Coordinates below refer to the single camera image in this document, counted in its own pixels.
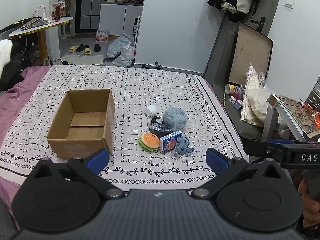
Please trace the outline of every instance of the light switch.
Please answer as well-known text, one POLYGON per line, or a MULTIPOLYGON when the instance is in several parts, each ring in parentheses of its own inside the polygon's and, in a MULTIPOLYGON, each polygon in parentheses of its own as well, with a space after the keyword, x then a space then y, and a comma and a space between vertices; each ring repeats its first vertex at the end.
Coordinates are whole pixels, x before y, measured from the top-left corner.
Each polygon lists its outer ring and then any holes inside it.
POLYGON ((285 0, 284 6, 290 8, 290 9, 293 9, 295 2, 296 2, 296 0, 285 0))

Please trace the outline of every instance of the door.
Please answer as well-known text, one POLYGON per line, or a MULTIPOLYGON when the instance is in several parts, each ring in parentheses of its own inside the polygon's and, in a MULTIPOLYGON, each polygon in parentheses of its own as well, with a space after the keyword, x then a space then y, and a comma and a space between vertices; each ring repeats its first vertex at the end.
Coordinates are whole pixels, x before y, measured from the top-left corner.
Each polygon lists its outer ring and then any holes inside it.
MULTIPOLYGON (((257 8, 255 9, 255 4, 252 2, 250 12, 247 14, 246 19, 243 23, 249 25, 252 28, 259 28, 260 32, 268 36, 269 30, 273 18, 276 13, 279 0, 260 0, 257 8)), ((208 60, 207 67, 204 71, 203 78, 209 82, 212 86, 217 75, 217 69, 219 67, 221 56, 223 54, 223 49, 227 40, 227 37, 231 32, 235 32, 237 28, 237 23, 230 22, 226 15, 224 15, 222 22, 220 24, 220 30, 218 32, 216 41, 212 48, 211 56, 208 60)))
POLYGON ((99 29, 102 0, 77 0, 76 32, 95 32, 99 29))
POLYGON ((142 6, 127 5, 124 17, 123 33, 133 34, 134 19, 141 16, 142 6))
POLYGON ((109 35, 121 36, 124 27, 124 15, 127 5, 102 4, 100 29, 109 31, 109 35))

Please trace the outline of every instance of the black slipper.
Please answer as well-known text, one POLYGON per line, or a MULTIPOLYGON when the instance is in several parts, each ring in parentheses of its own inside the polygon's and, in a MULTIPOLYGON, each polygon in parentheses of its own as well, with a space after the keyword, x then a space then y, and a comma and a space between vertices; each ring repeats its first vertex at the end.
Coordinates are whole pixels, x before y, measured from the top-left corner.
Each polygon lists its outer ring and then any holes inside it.
POLYGON ((88 47, 89 47, 89 45, 81 44, 78 48, 76 48, 76 52, 81 52, 81 51, 83 51, 84 49, 86 49, 88 47))
POLYGON ((95 52, 101 51, 101 46, 100 46, 100 44, 96 44, 96 45, 94 46, 94 51, 95 51, 95 52))

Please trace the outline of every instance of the kitchen counter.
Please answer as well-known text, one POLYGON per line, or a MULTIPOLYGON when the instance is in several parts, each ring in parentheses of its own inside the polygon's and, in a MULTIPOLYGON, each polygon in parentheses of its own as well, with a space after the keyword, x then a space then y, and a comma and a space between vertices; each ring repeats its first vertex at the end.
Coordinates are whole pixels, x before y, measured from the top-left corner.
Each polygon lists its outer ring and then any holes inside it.
POLYGON ((123 4, 123 5, 136 5, 142 6, 142 3, 128 3, 128 2, 102 2, 101 4, 123 4))

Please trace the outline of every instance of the blue plush toy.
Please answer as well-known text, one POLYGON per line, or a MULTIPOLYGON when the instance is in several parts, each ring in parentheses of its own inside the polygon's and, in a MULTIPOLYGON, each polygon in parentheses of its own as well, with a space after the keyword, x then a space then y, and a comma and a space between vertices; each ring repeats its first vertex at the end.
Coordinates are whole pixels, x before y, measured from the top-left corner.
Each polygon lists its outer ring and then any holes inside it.
POLYGON ((186 136, 181 136, 177 139, 177 143, 174 147, 177 156, 182 157, 185 155, 186 157, 190 157, 192 152, 195 150, 193 147, 189 147, 190 141, 186 136))
POLYGON ((173 131, 183 129, 188 121, 186 113, 176 107, 169 107, 163 114, 163 123, 173 131))

